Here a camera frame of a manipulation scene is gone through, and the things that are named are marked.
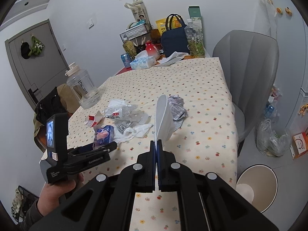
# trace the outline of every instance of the bottle cap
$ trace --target bottle cap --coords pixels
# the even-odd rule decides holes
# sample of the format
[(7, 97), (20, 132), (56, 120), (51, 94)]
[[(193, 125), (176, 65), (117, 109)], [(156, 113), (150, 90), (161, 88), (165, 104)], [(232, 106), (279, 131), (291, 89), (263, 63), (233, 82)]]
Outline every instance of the bottle cap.
[(68, 66), (70, 69), (65, 72), (65, 75), (70, 76), (80, 70), (79, 66), (73, 62)]

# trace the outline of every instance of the red and white bottle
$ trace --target red and white bottle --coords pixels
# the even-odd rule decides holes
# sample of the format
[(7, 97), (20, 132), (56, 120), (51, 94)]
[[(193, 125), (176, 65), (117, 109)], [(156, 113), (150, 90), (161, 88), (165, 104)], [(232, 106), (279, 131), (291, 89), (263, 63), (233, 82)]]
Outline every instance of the red and white bottle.
[(145, 43), (145, 50), (149, 56), (154, 56), (156, 60), (161, 56), (159, 50), (155, 47), (151, 40)]

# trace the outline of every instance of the trash bag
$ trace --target trash bag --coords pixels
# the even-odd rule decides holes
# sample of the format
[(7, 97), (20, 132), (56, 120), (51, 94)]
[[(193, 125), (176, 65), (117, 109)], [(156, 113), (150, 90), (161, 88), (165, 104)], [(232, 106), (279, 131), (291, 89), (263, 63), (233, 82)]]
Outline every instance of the trash bag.
[(271, 120), (263, 120), (258, 127), (257, 148), (258, 150), (270, 157), (281, 157), (290, 147), (291, 136), (283, 131), (281, 135), (272, 130)]

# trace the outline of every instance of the person's hand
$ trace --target person's hand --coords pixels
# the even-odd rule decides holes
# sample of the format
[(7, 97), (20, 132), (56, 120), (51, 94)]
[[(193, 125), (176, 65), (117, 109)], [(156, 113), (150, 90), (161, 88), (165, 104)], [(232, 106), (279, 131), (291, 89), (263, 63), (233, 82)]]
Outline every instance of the person's hand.
[[(84, 177), (81, 173), (78, 174), (78, 180), (81, 182), (84, 181)], [(53, 211), (59, 206), (59, 197), (72, 191), (75, 186), (76, 182), (74, 180), (61, 181), (53, 185), (46, 183), (42, 189), (39, 201), (37, 202), (37, 209), (40, 214), (46, 216)]]

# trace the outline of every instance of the orange box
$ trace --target orange box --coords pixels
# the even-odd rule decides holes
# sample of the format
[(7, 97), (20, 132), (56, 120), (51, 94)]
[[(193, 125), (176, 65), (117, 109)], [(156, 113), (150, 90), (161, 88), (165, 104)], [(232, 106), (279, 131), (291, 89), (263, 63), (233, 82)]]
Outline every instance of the orange box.
[(307, 136), (305, 133), (300, 133), (293, 136), (293, 140), (290, 146), (290, 151), (293, 160), (304, 155), (308, 151)]

